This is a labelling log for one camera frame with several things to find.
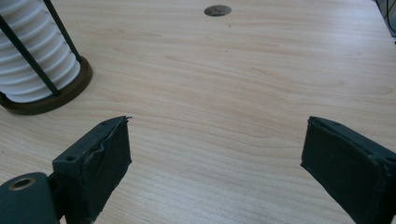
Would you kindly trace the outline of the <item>dark object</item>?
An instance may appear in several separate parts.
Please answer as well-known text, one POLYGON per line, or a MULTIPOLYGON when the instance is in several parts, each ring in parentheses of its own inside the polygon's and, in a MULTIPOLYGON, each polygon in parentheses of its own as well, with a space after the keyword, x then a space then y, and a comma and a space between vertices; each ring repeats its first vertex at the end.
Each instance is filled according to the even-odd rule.
POLYGON ((396 0, 374 0, 390 35, 396 39, 396 0))

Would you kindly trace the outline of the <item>round metal table grommet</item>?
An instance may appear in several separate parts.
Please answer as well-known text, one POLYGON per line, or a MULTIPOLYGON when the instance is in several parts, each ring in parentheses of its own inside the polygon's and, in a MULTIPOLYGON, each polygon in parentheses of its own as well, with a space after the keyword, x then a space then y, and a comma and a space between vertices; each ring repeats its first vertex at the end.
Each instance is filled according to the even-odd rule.
POLYGON ((231 12, 232 9, 229 6, 225 6, 225 5, 210 6, 204 10, 206 16, 210 16, 210 17, 225 16, 230 14, 231 12))

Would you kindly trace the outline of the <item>black wire cup holder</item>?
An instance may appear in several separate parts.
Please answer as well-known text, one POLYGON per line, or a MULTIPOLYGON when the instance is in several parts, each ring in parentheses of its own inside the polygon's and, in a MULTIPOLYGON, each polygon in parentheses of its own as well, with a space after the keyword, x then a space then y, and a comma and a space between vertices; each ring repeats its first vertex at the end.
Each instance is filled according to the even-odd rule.
POLYGON ((80 70, 78 76, 74 81, 72 81, 61 90, 57 89, 56 86, 49 79, 47 74, 34 59, 34 57, 27 50, 27 48, 22 44, 22 42, 18 39, 12 29, 8 26, 4 18, 0 16, 0 30, 5 33, 7 38, 19 51, 21 56, 26 60, 26 62, 31 65, 37 75, 42 79, 42 81, 51 91, 50 96, 31 103, 12 102, 2 92, 0 92, 0 106, 2 106, 10 113, 19 115, 36 115, 56 109, 76 98, 80 93, 85 90, 85 88, 89 85, 92 79, 92 68, 89 62, 78 53, 69 33, 67 33, 64 24, 62 23, 53 4, 50 0, 43 0, 43 2, 46 9, 49 11, 52 20, 55 22, 56 26, 59 28, 62 36, 64 37, 66 44, 71 49, 72 53, 74 53, 74 55, 76 56, 77 61, 80 65, 80 70))

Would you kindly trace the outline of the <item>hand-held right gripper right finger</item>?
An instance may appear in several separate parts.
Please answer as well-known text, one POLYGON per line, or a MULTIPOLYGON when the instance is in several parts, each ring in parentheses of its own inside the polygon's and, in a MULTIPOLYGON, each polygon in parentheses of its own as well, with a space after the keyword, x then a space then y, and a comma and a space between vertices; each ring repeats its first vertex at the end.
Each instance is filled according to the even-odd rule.
POLYGON ((396 153, 369 138, 311 117, 301 166, 356 224, 390 224, 396 216, 396 153))

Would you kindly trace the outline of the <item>stack of white paper cups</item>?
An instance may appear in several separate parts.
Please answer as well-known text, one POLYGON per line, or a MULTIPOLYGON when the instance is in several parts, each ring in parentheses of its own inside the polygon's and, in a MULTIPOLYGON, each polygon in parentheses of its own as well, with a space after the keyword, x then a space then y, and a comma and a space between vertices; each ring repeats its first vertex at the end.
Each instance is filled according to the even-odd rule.
MULTIPOLYGON (((0 16, 57 89, 76 79, 80 65, 43 0, 0 0, 0 16)), ((51 91, 0 30, 0 92, 10 101, 31 103, 51 91)))

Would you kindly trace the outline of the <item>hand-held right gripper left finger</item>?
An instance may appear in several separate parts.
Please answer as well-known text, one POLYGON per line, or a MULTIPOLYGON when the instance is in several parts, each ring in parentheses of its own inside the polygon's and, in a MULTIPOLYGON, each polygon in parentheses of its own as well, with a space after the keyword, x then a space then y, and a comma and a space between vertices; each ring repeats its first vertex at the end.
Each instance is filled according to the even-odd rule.
POLYGON ((131 163, 128 118, 100 122, 52 161, 58 214, 68 224, 92 224, 131 163))

